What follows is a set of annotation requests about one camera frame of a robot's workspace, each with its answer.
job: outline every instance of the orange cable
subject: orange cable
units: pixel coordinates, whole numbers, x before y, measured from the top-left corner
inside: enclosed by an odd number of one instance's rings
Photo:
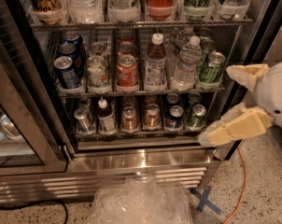
[[[242,151],[239,147],[237,147],[237,151],[238,151],[238,154],[241,158],[243,168],[244,168],[244,184],[243,184],[243,188],[242,188],[242,192],[241,192],[239,201],[238,201],[234,211],[224,220],[223,224],[227,224],[233,218],[233,216],[238,212],[238,210],[240,209],[241,204],[244,200],[244,197],[245,197],[244,194],[245,194],[245,189],[246,189],[246,186],[247,186],[247,168],[246,168],[246,163],[245,163]]]

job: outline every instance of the terrazzo floor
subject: terrazzo floor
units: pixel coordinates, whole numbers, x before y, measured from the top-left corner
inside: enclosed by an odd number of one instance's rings
[[[247,188],[240,210],[230,224],[282,224],[282,132],[249,138],[240,144],[247,167]],[[194,224],[220,224],[237,205],[244,169],[235,151],[225,161],[205,190],[190,191]],[[64,200],[67,223],[90,223],[92,197]],[[0,224],[64,222],[65,212],[57,203],[42,203],[14,211],[0,211]]]

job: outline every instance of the plastic bottle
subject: plastic bottle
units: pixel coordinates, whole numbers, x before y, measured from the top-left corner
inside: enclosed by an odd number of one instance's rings
[[[151,43],[147,47],[144,77],[146,86],[162,85],[165,64],[166,49],[163,44],[163,34],[154,34]]]
[[[117,131],[114,110],[106,99],[98,101],[97,117],[104,133],[113,134]]]
[[[174,54],[179,57],[179,52],[182,47],[189,42],[190,38],[194,35],[194,28],[192,26],[186,26],[176,36],[176,47]]]
[[[174,74],[173,89],[184,91],[192,88],[195,82],[196,67],[202,57],[200,38],[196,35],[192,36],[181,49],[179,57]]]

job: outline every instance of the open refrigerator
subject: open refrigerator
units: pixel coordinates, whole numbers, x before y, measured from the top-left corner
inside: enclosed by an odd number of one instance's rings
[[[168,83],[164,82],[162,91],[146,91],[142,69],[134,93],[140,114],[138,131],[124,133],[118,125],[116,133],[104,135],[96,123],[95,133],[86,135],[78,132],[74,111],[82,98],[91,98],[92,104],[96,104],[105,96],[115,102],[120,120],[121,100],[129,94],[117,87],[119,29],[133,29],[140,64],[154,32],[163,33],[168,41],[173,27],[187,25],[212,31],[218,50],[227,58],[225,66],[262,62],[253,54],[268,49],[264,29],[268,29],[268,37],[275,36],[279,30],[272,16],[282,20],[282,0],[246,0],[246,12],[237,19],[223,20],[216,13],[214,17],[191,21],[182,18],[183,0],[176,0],[173,18],[162,22],[148,18],[144,0],[138,0],[139,9],[134,11],[138,16],[133,21],[126,21],[123,14],[111,10],[107,1],[101,1],[103,17],[94,23],[71,22],[66,3],[65,21],[45,25],[36,19],[30,0],[0,0],[0,107],[22,137],[0,140],[0,203],[93,195],[99,188],[118,187],[127,178],[154,177],[161,184],[179,183],[186,189],[203,189],[235,151],[239,142],[218,148],[202,147],[197,140],[201,129],[194,131],[184,126],[169,131],[163,125],[163,116],[158,129],[143,129],[144,97],[157,95],[162,108],[164,97],[174,91],[168,84],[169,77],[165,78]],[[85,84],[83,91],[68,93],[59,87],[53,62],[62,33],[66,31],[78,32],[85,50],[93,42],[106,44],[112,64],[111,91],[94,93]],[[184,100],[192,91],[203,97],[207,109],[205,125],[219,119],[246,93],[225,73],[221,84],[212,90],[193,88],[175,93]]]

